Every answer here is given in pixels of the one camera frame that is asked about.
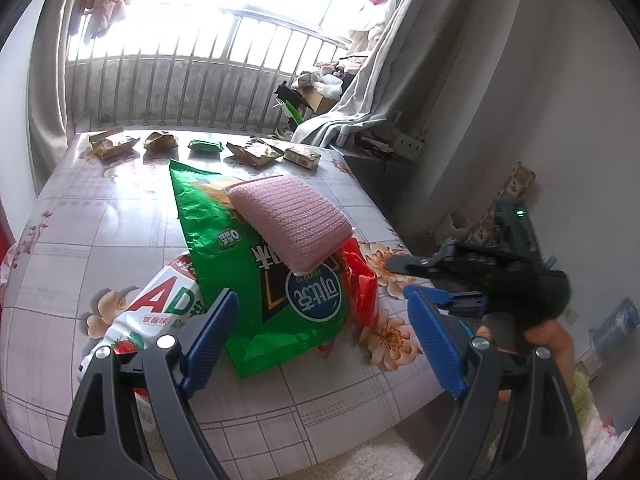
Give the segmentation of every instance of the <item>water bottle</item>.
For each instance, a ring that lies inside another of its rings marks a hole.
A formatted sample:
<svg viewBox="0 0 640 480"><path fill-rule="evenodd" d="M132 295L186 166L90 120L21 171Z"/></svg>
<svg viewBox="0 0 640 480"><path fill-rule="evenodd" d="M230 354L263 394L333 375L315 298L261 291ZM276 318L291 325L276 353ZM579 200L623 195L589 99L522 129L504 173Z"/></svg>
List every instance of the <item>water bottle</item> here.
<svg viewBox="0 0 640 480"><path fill-rule="evenodd" d="M629 298L597 328L589 330L591 347L601 361L608 359L614 350L640 325L638 309Z"/></svg>

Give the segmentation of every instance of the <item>silver screw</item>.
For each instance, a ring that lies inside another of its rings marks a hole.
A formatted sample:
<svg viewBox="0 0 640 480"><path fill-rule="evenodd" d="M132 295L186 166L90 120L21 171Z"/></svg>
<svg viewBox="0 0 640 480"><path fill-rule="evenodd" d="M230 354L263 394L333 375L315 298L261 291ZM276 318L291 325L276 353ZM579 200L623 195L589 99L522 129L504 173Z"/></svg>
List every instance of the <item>silver screw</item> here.
<svg viewBox="0 0 640 480"><path fill-rule="evenodd" d="M475 337L471 340L471 346L476 350L488 350L490 343L484 337Z"/></svg>
<svg viewBox="0 0 640 480"><path fill-rule="evenodd" d="M161 335L158 338L158 341L156 341L156 344L160 347L160 348L171 348L173 345L175 345L175 337L172 336L171 334L165 334L165 335Z"/></svg>
<svg viewBox="0 0 640 480"><path fill-rule="evenodd" d="M540 359L549 359L551 357L551 352L546 346L539 346L538 348L536 348L536 355Z"/></svg>
<svg viewBox="0 0 640 480"><path fill-rule="evenodd" d="M109 357L110 354L111 354L111 348L109 348L108 346L101 346L95 351L95 356L98 359L104 359L105 357Z"/></svg>

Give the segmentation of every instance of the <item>blue gripper pad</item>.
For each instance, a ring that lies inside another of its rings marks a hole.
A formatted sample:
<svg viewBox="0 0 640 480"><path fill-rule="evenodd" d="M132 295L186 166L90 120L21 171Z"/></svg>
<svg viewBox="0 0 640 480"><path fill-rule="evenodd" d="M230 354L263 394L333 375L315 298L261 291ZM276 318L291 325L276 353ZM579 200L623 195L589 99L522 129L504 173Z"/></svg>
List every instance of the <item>blue gripper pad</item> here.
<svg viewBox="0 0 640 480"><path fill-rule="evenodd" d="M404 296L408 300L409 322L424 349L440 387L451 392L455 399L466 394L463 360L470 335L454 317L441 314L431 299L444 298L444 290L408 285Z"/></svg>
<svg viewBox="0 0 640 480"><path fill-rule="evenodd" d="M187 399L197 390L203 389L213 371L226 340L236 326L238 319L238 296L229 291L218 298L215 309L186 354L187 373L180 384L180 390Z"/></svg>

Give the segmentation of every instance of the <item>pink cleaning pad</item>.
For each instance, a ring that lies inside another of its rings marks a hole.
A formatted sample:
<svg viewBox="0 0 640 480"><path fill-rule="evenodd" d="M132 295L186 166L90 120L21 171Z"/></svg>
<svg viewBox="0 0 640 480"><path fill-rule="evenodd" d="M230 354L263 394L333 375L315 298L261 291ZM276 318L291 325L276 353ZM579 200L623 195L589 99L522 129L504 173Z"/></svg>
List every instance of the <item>pink cleaning pad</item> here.
<svg viewBox="0 0 640 480"><path fill-rule="evenodd" d="M294 274L312 272L353 234L325 197L295 176L269 176L226 188L229 199Z"/></svg>

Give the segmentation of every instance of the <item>table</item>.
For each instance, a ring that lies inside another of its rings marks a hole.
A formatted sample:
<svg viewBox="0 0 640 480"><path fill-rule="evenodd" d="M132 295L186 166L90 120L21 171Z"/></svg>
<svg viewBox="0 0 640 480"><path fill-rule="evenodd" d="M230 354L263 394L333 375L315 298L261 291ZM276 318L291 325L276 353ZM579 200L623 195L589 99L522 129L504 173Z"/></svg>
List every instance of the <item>table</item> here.
<svg viewBox="0 0 640 480"><path fill-rule="evenodd" d="M148 133L138 132L143 138ZM256 170L226 149L220 156L194 156L186 147L196 137L223 144L244 137L175 133L180 161L244 180L294 174L350 218L365 250L372 242L404 250L339 153L318 148L322 159L313 172L287 160ZM97 313L97 299L109 290L142 288L186 250L168 160L146 154L142 141L131 156L111 164L90 156L88 147L87 134L78 135L38 198L19 242L0 324L9 424L27 453L51 468L78 389L76 370L96 343L86 318ZM379 287L380 308L406 318L406 300L389 293L397 289L393 280ZM246 380L222 355L191 406L231 478L267 479L326 460L440 393L424 356L389 372L369 364L370 353L357 343L358 330L347 325L326 360L309 351Z"/></svg>

